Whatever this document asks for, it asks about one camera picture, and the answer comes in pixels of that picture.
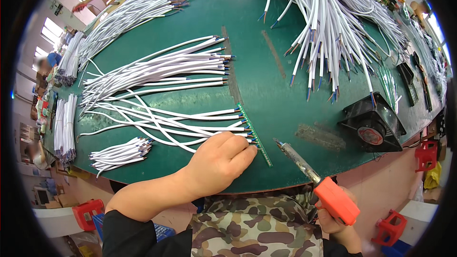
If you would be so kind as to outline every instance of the black sleeve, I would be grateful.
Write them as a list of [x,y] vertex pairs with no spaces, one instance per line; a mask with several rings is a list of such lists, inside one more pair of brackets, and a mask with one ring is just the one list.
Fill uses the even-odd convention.
[[152,221],[136,221],[117,210],[109,211],[103,220],[103,257],[189,257],[191,239],[192,230],[186,230],[157,243]]
[[331,240],[323,239],[323,257],[363,257],[362,253],[350,254],[346,247]]

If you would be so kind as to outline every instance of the camouflage apron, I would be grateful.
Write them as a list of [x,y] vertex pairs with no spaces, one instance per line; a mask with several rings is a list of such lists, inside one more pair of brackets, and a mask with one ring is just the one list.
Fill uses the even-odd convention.
[[296,194],[215,196],[194,214],[192,257],[323,257],[322,231],[310,224],[312,187]]

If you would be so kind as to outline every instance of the green table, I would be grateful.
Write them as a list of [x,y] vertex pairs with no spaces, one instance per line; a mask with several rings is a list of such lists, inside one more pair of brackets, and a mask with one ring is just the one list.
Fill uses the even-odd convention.
[[[184,12],[154,19],[129,31],[94,59],[102,71],[110,71],[186,40],[207,35],[222,35],[221,27],[225,26],[230,37],[232,53],[237,56],[233,67],[243,106],[274,167],[269,168],[262,155],[258,154],[243,175],[236,179],[224,193],[267,191],[309,182],[294,163],[277,148],[272,140],[273,137],[290,143],[322,176],[354,169],[374,158],[373,153],[361,152],[354,139],[347,136],[336,125],[336,122],[344,117],[341,111],[344,107],[368,94],[363,74],[352,73],[352,81],[349,82],[345,72],[341,72],[340,97],[333,105],[327,102],[331,87],[327,82],[328,75],[325,75],[327,80],[322,83],[320,91],[311,94],[307,102],[306,67],[297,72],[293,87],[289,87],[298,52],[287,57],[282,56],[305,26],[303,17],[294,4],[284,19],[271,30],[270,25],[281,14],[287,0],[271,0],[266,24],[263,25],[263,22],[257,19],[263,13],[265,2],[266,0],[190,0],[191,6]],[[369,23],[365,28],[383,48],[386,48],[377,28]],[[266,37],[271,40],[279,54],[285,76],[277,66]],[[387,58],[385,62],[387,67],[393,68],[391,59]],[[88,71],[96,72],[92,64],[89,65]],[[403,95],[399,102],[399,117],[407,131],[407,135],[401,137],[401,141],[404,142],[429,124],[442,106],[435,89],[431,88],[434,111],[427,112],[422,87],[419,80],[415,80],[420,101],[416,106],[409,107],[403,83],[397,71],[392,72],[396,76],[399,95]],[[385,96],[379,79],[372,77],[372,83],[374,90]],[[58,91],[61,98],[66,98],[70,92],[80,94],[82,87],[78,89],[76,83],[69,89],[63,88]],[[152,94],[143,96],[143,100],[152,107],[186,114],[235,108],[238,102],[231,96],[229,87],[226,86]],[[122,119],[118,113],[111,112],[110,115]],[[113,124],[104,116],[86,114],[80,122],[75,123],[75,135],[94,132]],[[301,139],[295,135],[300,125],[308,127],[309,130],[316,130],[318,134],[339,136],[340,142],[344,141],[346,147],[336,151],[329,149],[325,140],[311,142]],[[78,156],[74,165],[91,173],[97,173],[89,166],[90,161],[87,159],[91,151],[100,151],[108,146],[122,144],[139,135],[141,135],[139,130],[129,126],[94,136],[81,137],[76,145]],[[49,149],[53,149],[53,143],[52,135],[48,135],[45,144]],[[185,166],[191,159],[191,153],[179,147],[155,143],[147,157],[141,163],[123,166],[102,175],[123,183],[159,178]]]

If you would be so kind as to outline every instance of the red stool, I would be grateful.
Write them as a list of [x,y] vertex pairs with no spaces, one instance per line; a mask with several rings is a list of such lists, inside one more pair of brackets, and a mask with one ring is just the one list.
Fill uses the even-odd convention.
[[73,210],[79,227],[84,231],[92,231],[96,229],[92,216],[101,214],[103,212],[103,207],[104,205],[101,199],[91,199],[83,204],[74,206],[71,209]]
[[[403,217],[403,215],[397,213],[393,209],[391,209],[389,213],[390,215],[388,218],[385,220],[380,219],[376,223],[376,226],[379,227],[379,232],[376,238],[372,238],[372,241],[390,247],[397,242],[403,234],[407,220]],[[395,225],[397,219],[400,219],[400,223]]]
[[419,169],[415,172],[429,171],[437,166],[437,141],[422,141],[420,147],[416,149],[414,157],[419,158]]

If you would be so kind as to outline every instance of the soldering iron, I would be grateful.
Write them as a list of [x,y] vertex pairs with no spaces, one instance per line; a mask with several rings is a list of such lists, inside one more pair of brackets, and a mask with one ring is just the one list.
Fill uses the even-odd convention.
[[326,209],[334,219],[341,224],[351,226],[356,222],[360,210],[348,195],[330,178],[321,177],[288,143],[273,138],[277,146],[297,167],[314,183],[314,193],[320,199],[322,206],[317,209]]

